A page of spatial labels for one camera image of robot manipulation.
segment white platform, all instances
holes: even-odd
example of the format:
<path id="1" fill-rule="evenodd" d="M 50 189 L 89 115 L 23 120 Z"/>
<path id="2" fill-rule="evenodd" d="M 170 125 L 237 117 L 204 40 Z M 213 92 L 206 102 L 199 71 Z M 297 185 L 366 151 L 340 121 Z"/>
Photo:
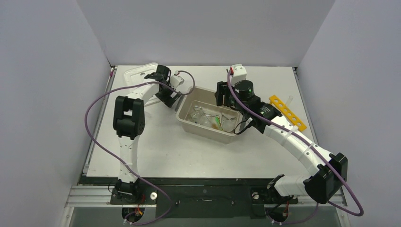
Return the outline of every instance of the white platform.
<path id="1" fill-rule="evenodd" d="M 118 66 L 113 87 L 125 86 L 124 72 L 136 66 Z M 227 80 L 226 66 L 170 66 L 186 70 L 195 77 L 196 85 L 216 90 L 216 83 Z M 246 67 L 247 79 L 254 84 L 255 94 L 268 103 L 277 95 L 285 102 L 294 99 L 290 109 L 308 128 L 303 133 L 313 140 L 306 112 L 291 67 Z M 189 76 L 182 74 L 185 83 L 180 91 L 192 85 Z M 112 127 L 115 98 L 127 90 L 110 95 L 98 133 L 98 140 L 119 155 L 119 144 Z M 145 107 L 146 127 L 139 141 L 138 167 L 143 177 L 228 177 L 272 178 L 279 174 L 307 174 L 305 168 L 281 145 L 261 135 L 255 128 L 247 130 L 237 140 L 225 145 L 184 132 L 175 118 L 174 109 L 163 103 Z M 88 177 L 117 177 L 120 163 L 99 147 L 93 149 Z"/>

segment white wall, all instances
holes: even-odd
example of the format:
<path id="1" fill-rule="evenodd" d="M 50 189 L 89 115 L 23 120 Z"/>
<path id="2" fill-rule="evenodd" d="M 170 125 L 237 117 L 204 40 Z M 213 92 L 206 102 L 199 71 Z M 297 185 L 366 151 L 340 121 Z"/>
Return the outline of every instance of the white wall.
<path id="1" fill-rule="evenodd" d="M 89 146 L 85 110 L 110 66 L 74 0 L 10 0 L 0 69 L 0 226 L 57 226 Z"/>
<path id="2" fill-rule="evenodd" d="M 334 0 L 78 0 L 111 64 L 297 66 Z"/>
<path id="3" fill-rule="evenodd" d="M 399 0 L 336 0 L 298 68 L 319 143 L 349 159 L 366 211 L 353 226 L 401 225 L 400 12 Z"/>

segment black motor bracket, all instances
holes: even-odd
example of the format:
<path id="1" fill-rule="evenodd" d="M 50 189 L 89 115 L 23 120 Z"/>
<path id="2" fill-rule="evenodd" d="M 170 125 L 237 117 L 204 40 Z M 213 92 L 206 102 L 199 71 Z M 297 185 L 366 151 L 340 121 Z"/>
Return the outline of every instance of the black motor bracket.
<path id="1" fill-rule="evenodd" d="M 274 106 L 262 102 L 261 98 L 256 96 L 253 91 L 253 83 L 249 80 L 241 80 L 235 84 L 233 90 L 238 99 L 250 110 L 257 113 L 267 120 L 273 120 L 276 116 L 282 116 L 280 110 Z M 255 127 L 260 133 L 264 133 L 266 125 L 269 125 L 260 119 L 252 116 L 248 111 L 244 110 L 231 95 L 227 82 L 218 82 L 215 92 L 216 105 L 227 106 L 231 109 L 239 111 L 245 119 L 252 117 L 251 126 Z"/>
<path id="2" fill-rule="evenodd" d="M 114 186 L 112 194 L 116 197 L 116 199 L 111 199 L 110 202 L 111 204 L 119 204 L 119 202 L 114 202 L 118 200 L 130 202 L 130 203 L 136 203 L 139 201 L 142 195 L 142 190 L 139 186 L 140 179 L 137 179 L 135 182 L 122 182 L 120 179 L 117 181 L 117 183 Z"/>
<path id="3" fill-rule="evenodd" d="M 115 99 L 113 128 L 119 137 L 127 136 L 133 140 L 145 129 L 145 109 L 142 99 L 118 96 Z"/>
<path id="4" fill-rule="evenodd" d="M 347 181 L 348 159 L 341 153 L 330 154 L 330 165 Z M 304 180 L 305 190 L 308 195 L 318 203 L 326 204 L 329 199 L 342 187 L 342 183 L 327 165 L 318 165 L 319 171 Z"/>
<path id="5" fill-rule="evenodd" d="M 167 66 L 158 65 L 156 72 L 146 75 L 145 79 L 154 79 L 160 83 L 170 86 L 170 76 L 171 70 Z M 167 107 L 171 108 L 173 104 L 182 96 L 181 94 L 177 94 L 174 97 L 171 97 L 172 94 L 172 90 L 160 85 L 159 92 L 156 93 L 156 97 L 160 99 L 160 101 L 162 101 Z"/>

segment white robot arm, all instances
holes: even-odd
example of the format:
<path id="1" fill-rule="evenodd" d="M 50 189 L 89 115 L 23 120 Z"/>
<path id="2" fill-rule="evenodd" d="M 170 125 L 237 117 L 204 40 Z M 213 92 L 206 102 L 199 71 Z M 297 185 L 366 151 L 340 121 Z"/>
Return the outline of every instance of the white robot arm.
<path id="1" fill-rule="evenodd" d="M 137 87 L 127 96 L 118 96 L 115 101 L 113 128 L 117 131 L 120 143 L 120 158 L 126 162 L 126 165 L 134 172 L 138 172 L 138 141 L 145 127 L 144 105 L 153 96 L 156 95 L 168 107 L 181 96 L 177 94 L 172 97 L 173 92 L 160 85 L 163 83 L 172 89 L 176 89 L 183 84 L 184 79 L 178 76 L 178 72 L 171 75 L 169 68 L 158 65 L 156 72 L 144 77 L 141 87 Z M 121 163 L 118 182 L 115 186 L 117 192 L 133 196 L 133 200 L 138 195 L 132 194 L 138 186 L 137 177 L 134 176 Z"/>
<path id="2" fill-rule="evenodd" d="M 233 98 L 227 82 L 219 82 L 215 93 L 217 106 L 224 105 L 241 112 L 245 119 L 248 119 L 249 127 L 255 127 L 260 133 L 274 139 L 289 151 L 307 169 L 308 175 L 284 176 L 279 175 L 267 186 L 274 188 L 282 197 L 290 195 L 309 195 L 318 203 L 325 204 L 342 186 L 340 180 L 325 165 L 325 163 L 311 150 L 311 146 L 326 159 L 340 175 L 346 180 L 348 160 L 339 153 L 333 155 L 331 152 L 317 146 L 302 134 L 297 126 L 292 125 L 281 112 L 270 104 L 264 103 L 253 92 L 253 83 L 246 80 L 246 69 L 241 64 L 233 65 L 227 72 L 232 75 L 230 84 L 236 97 L 247 109 L 270 120 L 272 123 L 283 126 L 289 131 L 284 131 L 276 126 L 269 125 L 265 121 L 254 117 L 248 110 L 244 109 Z M 293 133 L 305 139 L 310 146 L 307 146 Z"/>

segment beige plastic bin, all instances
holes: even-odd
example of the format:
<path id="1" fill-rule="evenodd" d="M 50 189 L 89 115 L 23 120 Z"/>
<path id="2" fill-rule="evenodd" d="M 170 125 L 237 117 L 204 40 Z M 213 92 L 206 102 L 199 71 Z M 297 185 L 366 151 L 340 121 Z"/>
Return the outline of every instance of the beige plastic bin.
<path id="1" fill-rule="evenodd" d="M 183 98 L 181 105 L 177 111 L 177 120 L 181 122 L 181 125 L 186 132 L 227 144 L 232 142 L 237 135 L 195 124 L 187 120 L 188 115 L 190 114 L 194 105 L 201 105 L 200 103 L 206 103 L 205 107 L 208 109 L 222 112 L 227 116 L 236 117 L 237 120 L 235 121 L 235 125 L 241 122 L 242 115 L 239 112 L 233 111 L 223 106 L 216 106 L 216 98 L 214 97 L 214 93 L 215 91 L 195 86 L 193 92 Z"/>

